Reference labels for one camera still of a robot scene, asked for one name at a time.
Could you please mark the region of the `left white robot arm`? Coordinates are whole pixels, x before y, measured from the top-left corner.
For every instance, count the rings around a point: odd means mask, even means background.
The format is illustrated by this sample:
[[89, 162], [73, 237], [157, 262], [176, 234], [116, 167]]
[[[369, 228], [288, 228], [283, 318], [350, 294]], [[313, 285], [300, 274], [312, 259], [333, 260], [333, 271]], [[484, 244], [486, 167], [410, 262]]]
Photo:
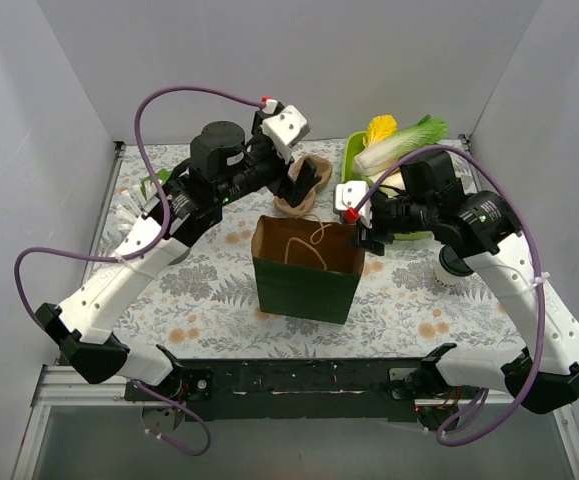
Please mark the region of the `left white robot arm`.
[[158, 346], [131, 346], [114, 335], [119, 318], [158, 274], [183, 261], [200, 237], [222, 219], [224, 206], [267, 188], [299, 204], [318, 181], [306, 162], [289, 174], [293, 147], [309, 132], [304, 120], [280, 113], [256, 122], [252, 137], [229, 121], [206, 125], [190, 155], [152, 197], [112, 264], [99, 269], [59, 304], [42, 304], [36, 316], [69, 364], [90, 384], [114, 375], [136, 379], [162, 400], [174, 398], [182, 377], [175, 358]]

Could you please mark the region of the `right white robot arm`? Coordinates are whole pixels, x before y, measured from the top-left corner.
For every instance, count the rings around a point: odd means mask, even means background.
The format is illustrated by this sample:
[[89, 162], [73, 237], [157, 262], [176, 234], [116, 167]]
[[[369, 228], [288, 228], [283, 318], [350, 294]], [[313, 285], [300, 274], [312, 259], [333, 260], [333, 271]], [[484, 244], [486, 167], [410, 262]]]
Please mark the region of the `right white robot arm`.
[[446, 148], [424, 148], [401, 168], [404, 192], [388, 197], [364, 181], [339, 184], [334, 205], [357, 226], [353, 245], [376, 255], [401, 233], [429, 231], [442, 248], [435, 275], [451, 285], [476, 274], [505, 309], [525, 345], [488, 354], [444, 344], [397, 388], [444, 397], [455, 387], [506, 392], [545, 414], [579, 398], [579, 322], [538, 266], [529, 235], [509, 202], [468, 194]]

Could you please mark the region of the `brown green paper bag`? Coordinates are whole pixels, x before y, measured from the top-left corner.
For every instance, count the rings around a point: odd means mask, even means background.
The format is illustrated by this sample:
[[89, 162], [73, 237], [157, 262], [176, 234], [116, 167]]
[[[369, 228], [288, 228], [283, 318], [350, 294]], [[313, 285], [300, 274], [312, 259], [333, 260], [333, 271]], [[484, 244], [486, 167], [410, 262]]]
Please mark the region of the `brown green paper bag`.
[[259, 218], [251, 240], [260, 310], [332, 324], [346, 322], [365, 263], [353, 225]]

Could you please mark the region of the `white paper coffee cup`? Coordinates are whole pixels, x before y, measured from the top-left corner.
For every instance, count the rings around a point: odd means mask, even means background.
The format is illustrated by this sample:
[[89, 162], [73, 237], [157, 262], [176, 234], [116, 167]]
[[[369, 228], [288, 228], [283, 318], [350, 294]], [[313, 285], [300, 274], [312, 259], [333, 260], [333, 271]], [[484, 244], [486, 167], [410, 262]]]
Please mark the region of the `white paper coffee cup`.
[[436, 283], [447, 293], [456, 296], [463, 296], [465, 293], [466, 281], [469, 277], [456, 276], [440, 269], [434, 271]]

